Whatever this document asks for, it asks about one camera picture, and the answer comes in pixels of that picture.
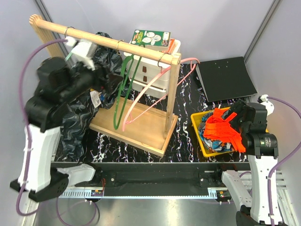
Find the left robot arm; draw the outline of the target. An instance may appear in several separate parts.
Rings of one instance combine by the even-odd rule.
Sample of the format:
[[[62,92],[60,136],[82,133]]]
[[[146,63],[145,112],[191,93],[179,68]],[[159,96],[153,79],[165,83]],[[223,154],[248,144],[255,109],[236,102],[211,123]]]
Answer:
[[[68,105],[90,89],[112,92],[122,77],[100,64],[94,70],[83,66],[75,74],[61,57],[44,60],[37,76],[35,93],[23,107],[27,138],[24,163],[19,178],[10,187],[18,192],[27,191],[35,202],[44,202],[59,197],[70,186],[83,182],[91,186],[100,184],[102,175],[94,165],[55,168],[51,155],[58,148]]]

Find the dark green hanger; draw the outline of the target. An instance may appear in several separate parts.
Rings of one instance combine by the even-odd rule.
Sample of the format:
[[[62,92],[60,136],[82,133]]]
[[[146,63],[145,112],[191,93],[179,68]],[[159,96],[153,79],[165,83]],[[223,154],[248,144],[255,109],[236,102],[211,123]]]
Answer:
[[[115,111],[114,111],[114,117],[113,117],[113,126],[114,126],[114,129],[117,130],[119,128],[119,125],[120,125],[120,121],[121,121],[121,118],[122,118],[122,115],[123,115],[123,111],[125,109],[125,105],[126,105],[126,102],[127,102],[127,98],[129,96],[129,93],[131,91],[131,88],[132,88],[132,84],[133,84],[133,81],[131,81],[129,83],[129,87],[127,89],[127,92],[126,92],[126,96],[125,96],[125,103],[122,105],[122,109],[121,109],[121,112],[120,112],[120,115],[119,115],[119,118],[117,119],[117,113],[118,113],[118,107],[119,107],[119,101],[120,101],[120,97],[121,97],[121,92],[124,90],[126,84],[127,84],[127,80],[129,78],[129,73],[127,73],[125,75],[125,72],[126,72],[126,67],[127,67],[127,64],[130,62],[130,69],[133,65],[133,62],[134,62],[134,54],[130,55],[130,56],[127,56],[123,63],[122,63],[122,67],[121,67],[121,73],[120,75],[122,76],[123,78],[123,81],[120,83],[120,86],[119,86],[119,91],[118,91],[118,95],[117,95],[117,100],[116,100],[116,107],[115,107]]]

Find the patterned blue orange shorts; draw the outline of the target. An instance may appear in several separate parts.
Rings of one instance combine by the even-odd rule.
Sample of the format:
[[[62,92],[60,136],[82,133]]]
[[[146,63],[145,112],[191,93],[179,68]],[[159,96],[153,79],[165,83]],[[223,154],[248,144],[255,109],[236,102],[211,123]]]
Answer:
[[[198,135],[203,143],[203,146],[207,148],[209,153],[225,153],[235,151],[232,143],[224,143],[220,140],[211,140],[204,137],[204,132],[206,128],[206,121],[210,116],[213,115],[213,111],[209,111],[204,116],[201,117],[201,122],[198,126]]]

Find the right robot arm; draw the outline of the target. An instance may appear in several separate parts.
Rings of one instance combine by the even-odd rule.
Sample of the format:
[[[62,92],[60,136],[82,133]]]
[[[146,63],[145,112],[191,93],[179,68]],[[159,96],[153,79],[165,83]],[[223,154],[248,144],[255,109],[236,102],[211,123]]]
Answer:
[[[214,174],[218,186],[226,186],[237,208],[238,226],[284,226],[277,202],[274,175],[278,163],[278,141],[266,131],[267,116],[274,110],[271,102],[246,103],[239,99],[223,115],[239,133],[251,170],[250,194],[236,170],[220,170]]]

